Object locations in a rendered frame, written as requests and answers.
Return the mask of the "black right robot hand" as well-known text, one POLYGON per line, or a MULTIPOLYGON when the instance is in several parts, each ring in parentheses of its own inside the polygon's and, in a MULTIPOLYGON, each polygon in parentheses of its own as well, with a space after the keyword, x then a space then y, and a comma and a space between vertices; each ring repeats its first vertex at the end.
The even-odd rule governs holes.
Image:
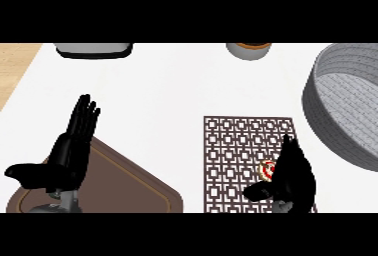
POLYGON ((261 181, 244 189, 242 195, 252 202, 273 198, 291 202, 286 213, 307 214, 314 204, 316 180, 309 160, 297 139, 283 136, 280 155, 276 161, 272 181, 261 181))

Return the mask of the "grey wicker basket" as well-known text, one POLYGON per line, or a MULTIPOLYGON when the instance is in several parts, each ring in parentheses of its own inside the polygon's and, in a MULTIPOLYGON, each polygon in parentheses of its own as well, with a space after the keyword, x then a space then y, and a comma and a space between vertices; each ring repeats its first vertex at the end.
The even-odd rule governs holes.
POLYGON ((329 150, 378 172, 378 43, 335 43, 322 50, 301 103, 329 150))

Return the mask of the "brown cutting board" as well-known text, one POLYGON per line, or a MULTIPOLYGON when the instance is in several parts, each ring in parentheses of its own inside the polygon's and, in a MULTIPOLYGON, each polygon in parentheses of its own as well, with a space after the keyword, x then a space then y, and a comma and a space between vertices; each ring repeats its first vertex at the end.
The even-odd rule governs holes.
MULTIPOLYGON (((77 191, 81 213, 183 212, 179 192, 96 138, 77 191)), ((35 206, 59 202, 44 188, 19 188, 6 212, 29 213, 35 206)))

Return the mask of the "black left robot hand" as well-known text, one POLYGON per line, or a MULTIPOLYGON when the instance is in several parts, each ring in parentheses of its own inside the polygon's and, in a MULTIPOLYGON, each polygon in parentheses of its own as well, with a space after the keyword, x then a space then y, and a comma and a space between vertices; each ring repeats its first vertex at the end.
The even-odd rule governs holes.
POLYGON ((72 191, 81 186, 90 156, 90 143, 100 109, 90 95, 75 104, 66 131, 59 135, 46 164, 15 164, 4 175, 16 179, 24 189, 44 188, 47 193, 72 191))

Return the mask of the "brown patterned placemat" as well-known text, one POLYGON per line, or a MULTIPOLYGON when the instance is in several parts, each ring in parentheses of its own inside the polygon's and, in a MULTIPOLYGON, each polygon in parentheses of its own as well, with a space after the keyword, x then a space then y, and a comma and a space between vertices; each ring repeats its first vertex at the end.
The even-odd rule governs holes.
POLYGON ((270 213, 272 199, 251 202, 244 189, 263 181, 258 165, 276 162, 283 135, 297 136, 289 117, 204 117, 204 212, 270 213))

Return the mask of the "grey and black appliance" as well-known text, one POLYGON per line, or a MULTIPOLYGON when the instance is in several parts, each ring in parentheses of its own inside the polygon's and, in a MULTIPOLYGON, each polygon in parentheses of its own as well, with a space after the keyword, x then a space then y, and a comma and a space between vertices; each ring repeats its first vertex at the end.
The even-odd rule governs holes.
POLYGON ((56 43, 56 52, 71 59, 115 59, 130 55, 131 43, 56 43))

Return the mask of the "grey pot with orange rim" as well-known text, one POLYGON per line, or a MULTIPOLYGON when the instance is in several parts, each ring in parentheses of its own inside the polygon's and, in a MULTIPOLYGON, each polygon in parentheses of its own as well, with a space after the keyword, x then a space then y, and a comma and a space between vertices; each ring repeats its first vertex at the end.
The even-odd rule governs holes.
POLYGON ((272 44, 263 43, 263 44, 245 44, 245 43, 227 43, 226 48, 230 52, 230 54, 242 59, 242 60, 258 60, 261 59, 270 49, 272 44))

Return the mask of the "red and white cupcake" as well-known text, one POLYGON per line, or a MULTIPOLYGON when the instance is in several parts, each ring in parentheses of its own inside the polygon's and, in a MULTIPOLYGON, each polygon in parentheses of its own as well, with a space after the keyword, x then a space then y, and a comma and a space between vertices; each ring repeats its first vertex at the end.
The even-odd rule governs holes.
POLYGON ((276 163, 272 160, 263 160, 258 165, 260 178, 267 182, 272 181, 275 166, 276 163))

